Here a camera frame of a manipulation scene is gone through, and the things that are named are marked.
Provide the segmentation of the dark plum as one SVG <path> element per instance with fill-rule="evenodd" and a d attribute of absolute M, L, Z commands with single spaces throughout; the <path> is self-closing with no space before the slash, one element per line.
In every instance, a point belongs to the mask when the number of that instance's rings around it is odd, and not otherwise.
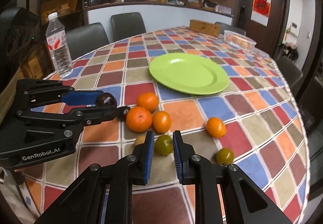
<path fill-rule="evenodd" d="M 121 121 L 126 121 L 126 116 L 129 113 L 129 111 L 130 111 L 129 107 L 119 107 L 117 118 Z"/>
<path fill-rule="evenodd" d="M 96 98 L 95 106 L 117 107 L 118 104 L 116 98 L 111 93 L 103 92 Z"/>

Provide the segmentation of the large orange mandarin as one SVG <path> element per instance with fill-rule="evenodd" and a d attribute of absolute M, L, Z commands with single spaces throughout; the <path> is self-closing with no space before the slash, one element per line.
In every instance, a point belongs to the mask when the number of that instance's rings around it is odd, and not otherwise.
<path fill-rule="evenodd" d="M 152 114 L 141 106 L 136 106 L 130 109 L 126 115 L 126 126 L 136 133 L 147 131 L 152 125 Z"/>

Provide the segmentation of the green tomato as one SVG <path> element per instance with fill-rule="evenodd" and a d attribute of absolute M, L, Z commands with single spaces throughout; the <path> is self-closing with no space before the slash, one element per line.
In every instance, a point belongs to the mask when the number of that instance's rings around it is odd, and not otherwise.
<path fill-rule="evenodd" d="M 154 144 L 155 151 L 160 155 L 170 155 L 173 153 L 172 139 L 169 135 L 161 135 Z"/>
<path fill-rule="evenodd" d="M 216 161 L 219 165 L 229 165 L 234 161 L 234 152 L 230 148 L 222 148 L 215 155 Z"/>

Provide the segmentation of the brown longan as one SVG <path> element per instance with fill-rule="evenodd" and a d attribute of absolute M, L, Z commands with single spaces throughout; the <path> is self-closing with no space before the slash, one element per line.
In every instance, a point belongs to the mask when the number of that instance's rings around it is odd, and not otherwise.
<path fill-rule="evenodd" d="M 135 142 L 134 142 L 134 147 L 136 147 L 136 146 L 138 146 L 140 144 L 143 144 L 145 142 L 145 138 L 146 138 L 145 135 L 141 135 L 141 136 L 137 137 Z"/>

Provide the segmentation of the lone orange kumquat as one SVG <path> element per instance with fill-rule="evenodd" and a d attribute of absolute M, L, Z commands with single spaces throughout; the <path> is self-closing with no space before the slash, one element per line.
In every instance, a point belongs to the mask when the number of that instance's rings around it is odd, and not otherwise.
<path fill-rule="evenodd" d="M 222 120 L 217 117 L 211 117 L 206 123 L 206 131 L 216 139 L 225 136 L 227 130 Z"/>

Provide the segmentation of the black chair near left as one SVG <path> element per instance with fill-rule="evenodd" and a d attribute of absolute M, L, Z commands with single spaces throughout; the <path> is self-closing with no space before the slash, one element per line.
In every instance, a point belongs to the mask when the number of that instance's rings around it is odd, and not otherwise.
<path fill-rule="evenodd" d="M 93 23 L 70 30 L 66 33 L 66 39 L 72 60 L 109 44 L 101 23 Z"/>

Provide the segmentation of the black chair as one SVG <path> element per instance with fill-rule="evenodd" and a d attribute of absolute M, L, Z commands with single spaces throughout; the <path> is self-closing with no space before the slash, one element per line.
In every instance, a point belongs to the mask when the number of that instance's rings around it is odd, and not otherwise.
<path fill-rule="evenodd" d="M 146 32 L 139 12 L 121 13 L 111 17 L 114 41 L 120 41 Z"/>
<path fill-rule="evenodd" d="M 66 39 L 72 60 L 109 44 L 101 23 L 93 23 L 70 30 L 66 33 Z"/>
<path fill-rule="evenodd" d="M 277 60 L 277 66 L 291 89 L 303 76 L 303 72 L 286 56 L 282 56 Z"/>

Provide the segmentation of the clear water bottle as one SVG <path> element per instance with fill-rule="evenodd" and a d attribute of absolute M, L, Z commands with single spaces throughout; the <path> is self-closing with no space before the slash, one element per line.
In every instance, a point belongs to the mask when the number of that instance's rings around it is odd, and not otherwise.
<path fill-rule="evenodd" d="M 48 15 L 49 24 L 45 33 L 48 50 L 55 71 L 61 78 L 73 71 L 72 59 L 66 39 L 64 25 L 58 20 L 58 13 Z"/>

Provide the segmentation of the colourful checked tablecloth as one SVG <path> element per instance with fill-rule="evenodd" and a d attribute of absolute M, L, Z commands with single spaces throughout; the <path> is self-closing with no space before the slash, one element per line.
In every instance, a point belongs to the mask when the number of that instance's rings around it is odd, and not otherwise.
<path fill-rule="evenodd" d="M 150 76 L 148 64 L 168 53 L 193 54 L 212 60 L 227 72 L 228 87 L 215 96 L 190 96 L 168 89 Z M 180 130 L 195 152 L 212 159 L 223 147 L 234 162 L 289 217 L 300 223 L 309 193 L 308 142 L 299 109 L 283 75 L 259 50 L 232 48 L 222 39 L 171 28 L 135 36 L 91 52 L 74 63 L 64 85 L 110 92 L 118 105 L 135 105 L 153 92 L 159 110 L 172 119 L 168 134 Z M 205 130 L 211 117 L 221 119 L 227 133 L 219 140 Z M 132 153 L 135 139 L 123 122 L 85 127 L 76 152 L 24 170 L 22 196 L 37 218 L 92 163 L 114 164 Z M 154 154 L 151 177 L 134 187 L 133 223 L 193 223 L 194 186 L 178 183 L 174 156 Z"/>

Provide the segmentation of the green plate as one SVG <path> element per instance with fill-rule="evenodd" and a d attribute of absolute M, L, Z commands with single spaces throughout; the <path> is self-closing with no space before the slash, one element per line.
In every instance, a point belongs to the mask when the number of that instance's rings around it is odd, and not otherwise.
<path fill-rule="evenodd" d="M 208 96 L 229 85 L 229 76 L 220 65 L 193 54 L 163 54 L 153 59 L 148 69 L 157 82 L 181 93 Z"/>

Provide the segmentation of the black chair right side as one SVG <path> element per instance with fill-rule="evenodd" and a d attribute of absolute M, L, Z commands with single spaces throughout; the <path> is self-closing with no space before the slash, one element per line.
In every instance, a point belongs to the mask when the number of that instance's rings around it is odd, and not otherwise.
<path fill-rule="evenodd" d="M 303 72 L 286 56 L 282 56 L 277 60 L 277 66 L 291 89 L 303 76 Z"/>

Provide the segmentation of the black chair far end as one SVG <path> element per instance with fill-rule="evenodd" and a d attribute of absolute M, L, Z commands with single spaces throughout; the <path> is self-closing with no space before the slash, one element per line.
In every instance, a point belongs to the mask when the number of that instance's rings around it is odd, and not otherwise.
<path fill-rule="evenodd" d="M 240 28 L 237 28 L 237 27 L 225 24 L 225 23 L 221 23 L 221 22 L 216 22 L 215 24 L 220 27 L 219 33 L 221 35 L 224 35 L 225 30 L 229 30 L 231 32 L 239 33 L 239 34 L 244 35 L 244 36 L 246 35 L 246 31 L 243 30 L 243 29 L 240 29 Z"/>

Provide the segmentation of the white fruit basket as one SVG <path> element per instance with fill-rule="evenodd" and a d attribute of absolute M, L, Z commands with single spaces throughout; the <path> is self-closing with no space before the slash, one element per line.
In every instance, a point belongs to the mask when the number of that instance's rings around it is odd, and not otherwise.
<path fill-rule="evenodd" d="M 224 31 L 224 42 L 243 50 L 253 50 L 257 44 L 253 39 L 230 30 Z"/>

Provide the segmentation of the red fu door poster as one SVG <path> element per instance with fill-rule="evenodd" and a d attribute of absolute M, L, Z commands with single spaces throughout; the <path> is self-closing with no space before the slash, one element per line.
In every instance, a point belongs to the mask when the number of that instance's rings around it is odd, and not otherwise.
<path fill-rule="evenodd" d="M 267 26 L 272 0 L 253 0 L 250 20 Z"/>

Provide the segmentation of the dark wooden door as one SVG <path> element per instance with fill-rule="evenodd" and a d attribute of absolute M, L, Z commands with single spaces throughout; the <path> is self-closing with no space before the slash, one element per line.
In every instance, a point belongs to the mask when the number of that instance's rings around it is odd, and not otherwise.
<path fill-rule="evenodd" d="M 287 27 L 290 0 L 236 0 L 234 25 L 275 58 Z"/>

